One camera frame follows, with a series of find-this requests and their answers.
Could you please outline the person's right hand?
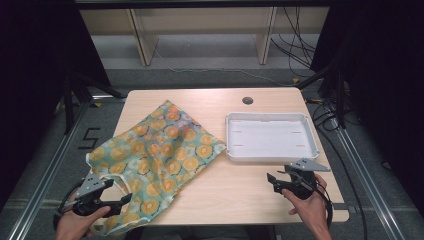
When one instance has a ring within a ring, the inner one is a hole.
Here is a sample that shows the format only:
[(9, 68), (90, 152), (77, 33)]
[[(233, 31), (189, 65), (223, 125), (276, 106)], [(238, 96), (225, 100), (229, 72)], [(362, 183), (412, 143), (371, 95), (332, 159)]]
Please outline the person's right hand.
[(293, 205), (289, 215), (299, 215), (307, 227), (313, 222), (326, 222), (327, 225), (325, 200), (319, 193), (314, 192), (305, 200), (299, 199), (287, 189), (282, 190), (282, 195)]

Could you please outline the orange patterned green shopping bag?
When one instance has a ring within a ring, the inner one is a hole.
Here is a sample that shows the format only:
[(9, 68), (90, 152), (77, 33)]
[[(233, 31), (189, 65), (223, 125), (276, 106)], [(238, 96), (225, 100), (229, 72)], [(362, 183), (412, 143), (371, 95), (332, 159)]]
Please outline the orange patterned green shopping bag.
[(91, 171), (131, 200), (91, 230), (119, 235), (154, 220), (223, 150), (223, 141), (167, 100), (129, 130), (86, 155)]

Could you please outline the person's left hand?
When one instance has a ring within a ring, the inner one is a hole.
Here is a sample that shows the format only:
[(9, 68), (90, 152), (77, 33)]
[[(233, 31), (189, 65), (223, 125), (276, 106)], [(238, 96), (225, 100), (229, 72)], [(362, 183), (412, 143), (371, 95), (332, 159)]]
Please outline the person's left hand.
[(91, 236), (90, 227), (110, 210), (109, 206), (104, 206), (91, 215), (80, 216), (75, 214), (71, 207), (67, 207), (57, 224), (55, 240), (82, 240)]

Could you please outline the white plastic tray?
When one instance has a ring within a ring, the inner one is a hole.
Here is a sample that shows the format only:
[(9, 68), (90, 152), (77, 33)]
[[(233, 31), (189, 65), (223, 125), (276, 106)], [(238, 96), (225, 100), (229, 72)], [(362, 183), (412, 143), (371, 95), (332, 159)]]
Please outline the white plastic tray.
[(290, 163), (320, 154), (309, 118), (302, 113), (229, 113), (226, 145), (235, 162)]

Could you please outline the pale wooden shelf unit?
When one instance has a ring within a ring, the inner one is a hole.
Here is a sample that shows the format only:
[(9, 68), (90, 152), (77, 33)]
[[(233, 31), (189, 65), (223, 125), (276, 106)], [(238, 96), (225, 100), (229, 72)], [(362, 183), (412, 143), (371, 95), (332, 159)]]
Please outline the pale wooden shelf unit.
[(267, 62), (273, 34), (287, 34), (296, 22), (302, 34), (319, 34), (327, 7), (227, 7), (83, 10), (92, 35), (132, 35), (141, 63), (151, 64), (161, 35), (251, 34), (258, 61)]

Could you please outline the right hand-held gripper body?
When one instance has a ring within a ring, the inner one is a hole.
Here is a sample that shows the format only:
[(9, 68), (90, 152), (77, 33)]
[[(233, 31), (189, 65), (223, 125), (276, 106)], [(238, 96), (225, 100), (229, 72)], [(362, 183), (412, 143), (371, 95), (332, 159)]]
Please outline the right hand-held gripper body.
[(317, 189), (315, 172), (330, 172), (331, 169), (313, 160), (302, 158), (284, 166), (284, 170), (290, 175), (288, 190), (298, 198), (305, 200)]

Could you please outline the aluminium frame rail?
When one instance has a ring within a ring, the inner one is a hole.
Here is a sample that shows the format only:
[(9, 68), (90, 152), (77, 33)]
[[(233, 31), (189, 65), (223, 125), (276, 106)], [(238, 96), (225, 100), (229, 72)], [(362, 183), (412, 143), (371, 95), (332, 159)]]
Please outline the aluminium frame rail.
[(89, 171), (85, 154), (114, 134), (124, 103), (101, 97), (76, 104), (70, 131), (65, 130), (65, 109), (56, 110), (0, 213), (0, 240), (54, 240), (55, 209)]
[(337, 129), (341, 144), (344, 147), (353, 169), (355, 170), (358, 179), (361, 182), (367, 197), (371, 202), (373, 209), (378, 216), (383, 228), (385, 229), (389, 239), (406, 240), (406, 235), (398, 224), (395, 215), (389, 208), (389, 205), (384, 200), (347, 131), (341, 127), (337, 119), (332, 120), (331, 123)]

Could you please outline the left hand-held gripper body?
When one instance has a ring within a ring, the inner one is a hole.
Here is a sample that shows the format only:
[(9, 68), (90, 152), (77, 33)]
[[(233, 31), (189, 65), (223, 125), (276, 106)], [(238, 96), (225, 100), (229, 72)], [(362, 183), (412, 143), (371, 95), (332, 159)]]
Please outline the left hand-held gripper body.
[[(101, 189), (103, 182), (97, 175), (89, 173), (76, 193), (76, 203), (73, 205), (72, 211), (80, 216), (88, 216), (104, 206), (111, 208), (114, 201), (104, 202), (101, 200), (104, 191)], [(106, 217), (114, 215), (119, 214), (113, 214), (110, 210)]]

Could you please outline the dark curtain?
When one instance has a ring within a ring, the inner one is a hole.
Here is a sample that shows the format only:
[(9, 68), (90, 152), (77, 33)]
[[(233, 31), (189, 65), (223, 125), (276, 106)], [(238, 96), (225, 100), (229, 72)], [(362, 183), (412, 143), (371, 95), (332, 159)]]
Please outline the dark curtain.
[(336, 0), (312, 69), (338, 61), (357, 114), (424, 217), (424, 0)]
[(75, 0), (0, 0), (0, 211), (34, 156), (69, 71), (110, 84)]

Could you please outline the black metal stand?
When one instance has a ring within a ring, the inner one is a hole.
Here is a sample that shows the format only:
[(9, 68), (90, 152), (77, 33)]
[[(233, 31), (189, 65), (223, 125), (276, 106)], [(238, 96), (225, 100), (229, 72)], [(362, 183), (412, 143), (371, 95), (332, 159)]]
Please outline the black metal stand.
[(67, 73), (63, 81), (66, 134), (68, 134), (74, 126), (73, 97), (76, 97), (80, 103), (89, 103), (93, 99), (93, 95), (88, 89), (89, 86), (101, 90), (114, 98), (126, 98), (126, 95), (114, 90), (111, 86), (99, 83), (85, 74), (78, 72)]
[(314, 82), (322, 79), (323, 82), (319, 87), (318, 94), (321, 98), (336, 99), (335, 115), (339, 126), (345, 128), (344, 122), (344, 78), (339, 67), (335, 63), (331, 63), (324, 67), (311, 77), (295, 85), (296, 88), (302, 90)]

